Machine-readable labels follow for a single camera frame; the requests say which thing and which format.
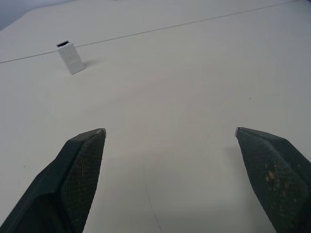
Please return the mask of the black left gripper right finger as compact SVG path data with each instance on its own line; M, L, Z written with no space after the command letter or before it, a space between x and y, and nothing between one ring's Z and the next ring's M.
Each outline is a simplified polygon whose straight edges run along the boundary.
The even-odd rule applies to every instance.
M311 233L311 162L287 139L238 127L252 189L277 233Z

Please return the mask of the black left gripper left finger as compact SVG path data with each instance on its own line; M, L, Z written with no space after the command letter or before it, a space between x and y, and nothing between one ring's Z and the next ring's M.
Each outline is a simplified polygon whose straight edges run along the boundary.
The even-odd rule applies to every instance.
M94 200L106 130L68 140L32 181L0 233L83 233Z

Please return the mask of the small white adapter block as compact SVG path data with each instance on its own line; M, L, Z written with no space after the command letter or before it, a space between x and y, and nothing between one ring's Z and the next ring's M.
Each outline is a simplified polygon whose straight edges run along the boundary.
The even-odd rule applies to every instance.
M78 73L86 68L74 44L69 40L57 44L56 48L71 75Z

